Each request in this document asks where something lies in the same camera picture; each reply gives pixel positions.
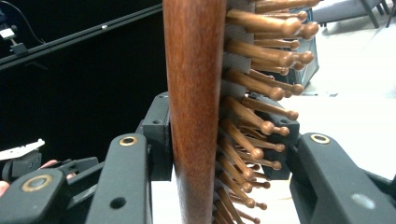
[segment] wooden peg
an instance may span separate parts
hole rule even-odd
[[[320,0],[250,0],[256,2],[256,13],[266,13],[275,10],[294,7],[314,7]]]
[[[256,189],[269,189],[269,188],[271,188],[270,182],[253,182],[253,181],[249,181],[249,183]]]
[[[283,144],[273,144],[252,137],[247,137],[247,140],[255,147],[271,148],[277,152],[283,152],[285,150],[285,145]]]
[[[216,211],[213,213],[213,217],[215,218],[216,222],[219,223],[219,224],[230,223],[230,222],[227,222],[227,221],[225,220],[225,218],[223,217],[223,215],[221,214],[221,212],[220,212],[219,210],[216,210]]]
[[[290,98],[293,95],[291,91],[285,91],[285,98]]]
[[[218,212],[224,218],[226,223],[233,223],[233,218],[231,217],[230,213],[227,211],[227,208],[221,202],[221,200],[215,201],[215,207],[218,209]]]
[[[250,153],[252,158],[254,158],[255,160],[259,160],[264,157],[264,153],[262,152],[262,150],[251,145],[246,137],[242,135],[241,132],[239,132],[239,130],[233,125],[233,123],[229,119],[224,119],[220,123],[220,126],[233,138],[233,140],[235,140],[235,142],[244,147]]]
[[[236,209],[236,212],[238,213],[238,215],[239,215],[240,217],[242,217],[242,218],[244,218],[244,219],[247,219],[247,220],[249,220],[249,221],[252,221],[254,224],[260,224],[260,223],[261,223],[261,221],[260,221],[259,218],[257,218],[257,217],[251,217],[250,215],[248,215],[248,214],[242,212],[242,211],[239,210],[239,209]]]
[[[279,87],[271,87],[262,82],[258,82],[245,74],[231,68],[223,76],[225,80],[245,86],[249,91],[255,91],[267,95],[270,99],[279,101],[285,95],[285,92]]]
[[[219,155],[216,160],[220,163],[222,168],[230,174],[236,182],[241,186],[241,189],[246,192],[250,193],[253,189],[252,185],[248,183],[240,174],[239,172],[233,167],[230,162],[223,156]]]
[[[315,58],[314,54],[311,51],[306,51],[304,53],[293,52],[293,57],[296,61],[303,64],[309,64],[314,61]]]
[[[234,194],[230,192],[230,199],[233,203],[240,203],[244,204],[243,200],[239,198],[237,194]],[[267,209],[267,204],[265,203],[256,203],[256,207],[259,207],[261,210],[266,210]]]
[[[297,49],[300,47],[300,42],[298,40],[282,40],[282,39],[264,39],[255,40],[254,45],[267,48],[288,48]]]
[[[270,86],[280,87],[285,91],[291,91],[294,95],[300,95],[304,91],[304,87],[300,84],[290,85],[288,83],[272,80],[268,78],[266,75],[252,69],[250,69],[250,72],[247,74],[247,76],[256,79],[258,81],[264,82]]]
[[[241,122],[239,122],[238,128],[239,128],[239,130],[241,130],[242,133],[250,135],[257,139],[261,139],[261,140],[267,139],[267,137],[265,135],[258,133],[256,130],[254,130],[252,128],[241,127]]]
[[[240,119],[239,125],[247,127],[247,123],[253,124],[255,128],[260,128],[262,133],[270,135],[274,132],[275,125],[270,121],[264,121],[251,110],[245,108],[232,97],[225,97],[222,105],[231,109]]]
[[[278,18],[278,19],[287,19],[287,18],[297,18],[300,21],[306,21],[306,19],[308,19],[308,13],[306,13],[305,11],[300,11],[298,13],[275,13],[275,12],[268,12],[268,13],[264,13],[262,14],[263,16],[267,16],[267,17],[274,17],[274,18]]]
[[[301,21],[297,18],[281,20],[238,9],[231,9],[227,12],[226,22],[245,26],[250,33],[280,32],[285,35],[295,35],[302,26]]]
[[[262,173],[260,173],[260,172],[254,172],[254,175],[255,175],[257,178],[265,179],[265,180],[268,180],[268,181],[271,180],[266,174],[262,174]]]
[[[262,133],[271,135],[273,133],[279,133],[282,136],[287,136],[290,133],[290,130],[287,127],[278,128],[274,125],[271,121],[264,121],[257,115],[254,117],[251,115],[250,117],[245,116],[239,120],[238,127],[248,127],[249,125],[253,124],[255,128],[259,128]]]
[[[291,64],[290,67],[294,66],[294,64],[297,62],[297,59],[298,59],[298,57],[295,56],[293,64]],[[256,59],[256,58],[252,58],[251,59],[251,64],[256,64],[258,66],[265,66],[265,67],[281,67],[281,65],[279,63],[266,61],[266,60],[263,60],[263,59]]]
[[[244,191],[242,191],[238,186],[233,182],[224,172],[218,174],[218,179],[223,183],[227,188],[232,190],[240,199],[242,199],[244,205],[248,208],[253,208],[256,205],[256,202],[249,198]]]
[[[305,40],[312,39],[319,31],[319,24],[315,21],[311,21],[302,26],[296,36],[301,37]]]
[[[240,54],[250,58],[258,58],[279,63],[282,67],[290,67],[294,62],[294,59],[291,57],[292,52],[280,49],[265,49],[232,39],[227,41],[225,50],[230,53]]]
[[[299,114],[296,111],[293,110],[287,110],[282,107],[274,106],[274,105],[269,105],[266,104],[262,101],[258,101],[255,99],[248,98],[244,96],[241,100],[241,104],[244,105],[247,108],[253,109],[253,110],[258,110],[261,112],[265,113],[272,113],[280,116],[285,116],[286,118],[290,120],[297,120]]]
[[[301,71],[301,70],[303,70],[305,68],[305,64],[300,63],[300,62],[296,62],[292,68],[297,70],[297,71]]]
[[[263,63],[263,61],[259,59],[251,60],[251,68],[259,71],[279,73],[281,76],[285,76],[289,73],[289,68],[287,67],[276,67],[276,66],[265,65],[265,63]]]
[[[230,197],[228,196],[227,192],[225,191],[224,188],[219,188],[217,190],[217,194],[219,195],[220,200],[223,202],[224,206],[227,208],[227,210],[230,212],[231,216],[233,219],[236,221],[236,223],[243,223],[241,217],[239,214],[236,212],[235,207],[233,206],[233,202],[231,201]]]
[[[245,163],[238,156],[238,154],[236,154],[236,151],[235,151],[235,149],[233,149],[233,146],[231,146],[231,143],[226,138],[221,137],[219,140],[219,145],[220,145],[222,151],[231,160],[233,160],[233,162],[235,162],[236,166],[239,168],[239,170],[241,170],[242,176],[246,180],[250,180],[251,178],[254,177],[254,171],[245,165]]]
[[[314,38],[315,34],[319,30],[319,25],[315,21],[311,21],[307,24],[302,25],[302,28],[297,33],[297,35],[284,35],[282,33],[257,33],[254,34],[255,40],[261,39],[293,39],[293,38],[303,38],[305,40],[310,40]]]
[[[268,161],[268,160],[254,160],[250,155],[244,152],[237,151],[236,154],[244,160],[244,161],[250,161],[253,163],[258,163],[264,166],[268,166],[273,168],[274,170],[280,170],[282,168],[282,164],[279,161]]]

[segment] gray chair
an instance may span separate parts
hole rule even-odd
[[[389,8],[385,0],[328,0],[321,1],[313,7],[313,18],[321,25],[332,21],[343,21],[361,16],[369,16],[375,28],[379,27],[378,21],[373,13],[377,8],[381,15],[389,14]]]

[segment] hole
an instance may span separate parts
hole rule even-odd
[[[113,201],[111,201],[110,207],[111,207],[112,209],[120,209],[120,208],[122,208],[125,204],[126,204],[125,198],[119,197],[119,198],[113,199]]]
[[[323,145],[330,143],[330,139],[328,137],[318,133],[312,134],[311,139],[312,141]]]
[[[137,143],[137,138],[132,137],[132,136],[123,137],[120,140],[120,145],[122,145],[124,147],[131,146],[131,145],[133,145],[135,143]]]
[[[122,142],[125,144],[129,144],[129,143],[132,143],[133,141],[134,141],[133,138],[125,138]]]

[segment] white surface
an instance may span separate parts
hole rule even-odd
[[[10,160],[19,158],[28,154],[29,152],[38,149],[41,146],[44,146],[45,142],[41,139],[38,139],[37,142],[27,144],[26,146],[22,147],[14,147],[11,149],[7,149],[0,152],[0,161]]]

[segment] wooden rod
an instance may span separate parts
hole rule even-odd
[[[300,21],[306,21],[306,19],[308,19],[308,13],[306,13],[305,11],[300,11],[298,13],[274,13],[274,12],[268,12],[268,13],[264,13],[262,14],[263,16],[266,17],[273,17],[273,18],[278,18],[278,19],[287,19],[287,18],[297,18]]]
[[[239,132],[239,130],[233,125],[229,119],[224,119],[220,122],[221,128],[226,131],[239,145],[243,146],[255,160],[262,159],[264,153],[261,149],[254,147],[246,139],[244,135]]]
[[[265,49],[237,40],[227,41],[227,43],[225,44],[225,50],[230,53],[240,54],[250,58],[258,58],[274,63],[279,63],[283,67],[290,67],[294,63],[294,59],[291,57],[292,53],[289,51],[280,49]]]
[[[285,8],[314,7],[320,0],[250,0],[256,2],[256,13],[266,13]]]
[[[285,145],[283,144],[274,144],[252,137],[246,137],[246,139],[255,147],[271,148],[277,152],[283,152],[285,150]]]
[[[219,195],[220,200],[224,203],[224,206],[231,213],[233,219],[236,220],[236,223],[243,223],[241,217],[236,212],[236,209],[233,206],[233,202],[231,201],[225,189],[224,188],[218,189],[217,194]]]
[[[219,140],[219,145],[222,151],[229,157],[229,159],[235,162],[236,166],[239,168],[239,170],[241,170],[242,176],[246,180],[250,180],[254,177],[254,171],[248,168],[247,165],[238,156],[238,154],[236,154],[236,151],[233,146],[231,146],[230,141],[228,141],[226,138],[221,137]]]
[[[248,98],[246,96],[242,98],[241,104],[253,110],[284,116],[290,120],[297,120],[299,116],[298,112],[296,111],[287,110],[285,108],[274,105],[269,105],[255,99]]]
[[[163,0],[170,119],[183,223],[212,222],[225,13],[226,0]]]
[[[245,152],[237,151],[236,154],[244,160],[253,163],[258,163],[264,166],[272,167],[274,170],[280,170],[282,168],[282,164],[279,161],[268,161],[268,160],[254,160],[250,155]]]
[[[286,76],[289,73],[289,68],[287,67],[276,67],[263,65],[260,60],[251,60],[251,68],[259,71],[279,73],[281,76]]]
[[[279,87],[273,88],[265,83],[258,82],[255,79],[250,78],[233,68],[229,69],[224,74],[223,78],[225,80],[244,86],[249,91],[255,91],[257,93],[267,95],[270,99],[275,101],[282,100],[283,96],[285,95],[285,92]]]
[[[221,172],[218,174],[218,179],[225,185],[227,188],[232,190],[236,195],[238,195],[239,198],[242,199],[244,202],[244,205],[246,205],[249,208],[254,208],[256,205],[256,202],[252,199],[249,198],[244,191],[242,191],[238,186],[233,182],[233,180],[230,179],[224,172]]]
[[[241,210],[238,210],[238,209],[236,209],[236,212],[238,213],[238,215],[240,217],[245,218],[245,219],[247,219],[249,221],[252,221],[254,224],[260,224],[261,223],[260,219],[257,218],[257,217],[251,217],[250,215],[248,215],[248,214],[246,214],[246,213],[244,213],[244,212],[242,212]]]
[[[300,42],[298,40],[283,40],[283,39],[264,39],[255,40],[254,45],[267,48],[288,48],[297,49],[300,47]]]
[[[237,9],[227,12],[226,22],[245,26],[250,33],[280,32],[285,35],[295,35],[302,26],[301,21],[297,18],[282,20]]]
[[[250,72],[246,74],[247,76],[254,78],[258,81],[264,82],[273,87],[280,87],[283,90],[291,91],[294,95],[300,95],[304,91],[304,87],[300,84],[290,85],[288,83],[280,82],[269,78],[268,76],[250,69]]]
[[[238,195],[230,192],[230,199],[233,203],[240,203],[244,204],[243,200],[239,198]],[[265,203],[256,203],[256,207],[259,207],[261,210],[266,210],[267,209],[267,204]]]
[[[226,221],[225,223],[233,223],[233,218],[230,216],[230,213],[228,213],[227,208],[224,206],[224,204],[221,202],[221,200],[217,200],[215,202],[215,206],[218,209],[218,212],[221,214],[221,216],[224,218]]]
[[[250,183],[248,183],[239,172],[230,164],[230,162],[223,156],[219,155],[216,160],[220,163],[223,169],[230,174],[236,182],[241,186],[241,189],[246,192],[250,193],[253,190],[253,187]]]
[[[302,26],[297,35],[284,35],[282,33],[257,33],[254,34],[255,40],[260,39],[293,39],[293,38],[303,38],[305,40],[310,40],[314,38],[315,34],[319,30],[319,25],[317,22],[312,21]]]

